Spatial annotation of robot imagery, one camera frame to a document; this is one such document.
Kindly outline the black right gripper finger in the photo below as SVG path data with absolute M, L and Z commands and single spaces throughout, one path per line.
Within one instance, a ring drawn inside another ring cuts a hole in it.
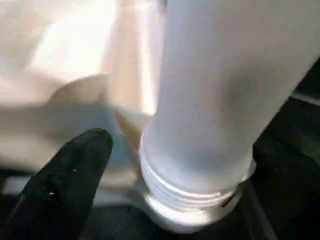
M 20 192 L 0 238 L 77 240 L 112 149 L 112 135 L 97 127 L 66 142 Z

